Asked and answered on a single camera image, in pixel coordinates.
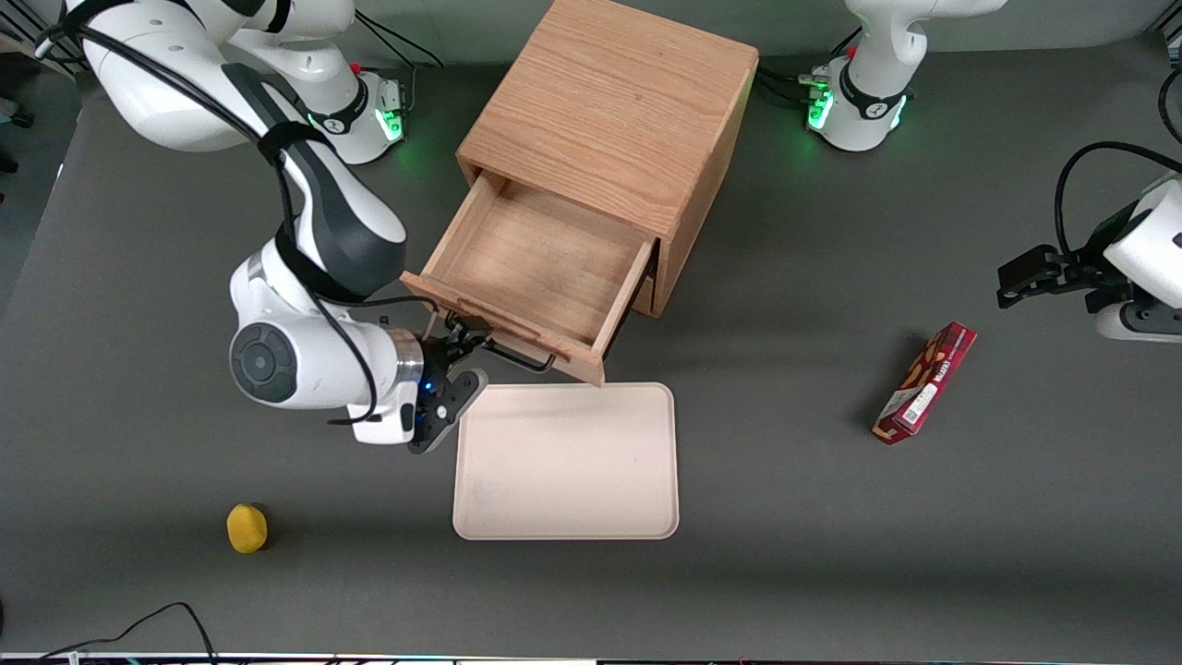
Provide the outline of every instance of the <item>open drawer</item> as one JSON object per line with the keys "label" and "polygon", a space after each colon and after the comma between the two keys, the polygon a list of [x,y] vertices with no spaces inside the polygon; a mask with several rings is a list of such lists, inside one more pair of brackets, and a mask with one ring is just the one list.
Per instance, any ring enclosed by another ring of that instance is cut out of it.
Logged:
{"label": "open drawer", "polygon": [[481,171],[410,291],[480,315],[493,340],[576,379],[603,360],[647,276],[654,237],[599,213]]}

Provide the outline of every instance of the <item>beige tray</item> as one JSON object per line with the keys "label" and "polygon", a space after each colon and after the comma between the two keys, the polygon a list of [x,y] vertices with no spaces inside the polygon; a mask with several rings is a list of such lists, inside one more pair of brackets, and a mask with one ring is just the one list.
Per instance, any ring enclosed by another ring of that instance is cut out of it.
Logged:
{"label": "beige tray", "polygon": [[489,386],[460,422],[452,524],[463,539],[660,540],[677,520],[661,384]]}

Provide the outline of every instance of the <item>yellow sponge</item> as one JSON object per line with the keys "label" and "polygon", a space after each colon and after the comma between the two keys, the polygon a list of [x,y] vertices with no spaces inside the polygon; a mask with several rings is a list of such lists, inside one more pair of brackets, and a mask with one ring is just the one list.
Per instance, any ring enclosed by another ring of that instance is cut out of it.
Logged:
{"label": "yellow sponge", "polygon": [[258,552],[267,542],[267,517],[258,508],[240,503],[226,517],[226,535],[234,552]]}

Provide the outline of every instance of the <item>gray table surface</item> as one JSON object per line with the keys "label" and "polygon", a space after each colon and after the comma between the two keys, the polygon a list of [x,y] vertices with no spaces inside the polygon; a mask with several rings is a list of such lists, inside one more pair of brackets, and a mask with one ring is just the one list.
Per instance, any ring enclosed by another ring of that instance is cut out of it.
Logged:
{"label": "gray table surface", "polygon": [[[409,142],[358,168],[411,268],[502,71],[423,71]],[[465,542],[454,438],[413,457],[239,396],[226,285],[275,228],[272,176],[248,146],[152,145],[91,98],[0,328],[0,646],[187,600],[222,651],[1176,663],[1182,350],[1098,338],[1082,296],[993,294],[998,265],[1053,239],[1076,148],[1177,154],[1167,72],[1160,37],[935,54],[863,155],[753,99],[665,315],[631,317],[609,360],[677,400],[681,528],[630,543]],[[1091,157],[1071,234],[1157,175]],[[978,345],[918,438],[882,445],[869,423],[952,319]],[[242,501],[271,507],[271,552],[228,547]],[[126,647],[199,644],[174,617]]]}

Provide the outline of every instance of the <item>red box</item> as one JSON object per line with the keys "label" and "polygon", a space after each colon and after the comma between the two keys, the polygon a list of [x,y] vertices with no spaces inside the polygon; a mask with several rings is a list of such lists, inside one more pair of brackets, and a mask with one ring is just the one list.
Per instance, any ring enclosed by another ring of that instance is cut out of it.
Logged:
{"label": "red box", "polygon": [[936,337],[911,364],[911,370],[907,371],[903,385],[878,415],[878,422],[870,430],[875,437],[894,445],[918,432],[974,340],[976,332],[955,320],[936,332]]}

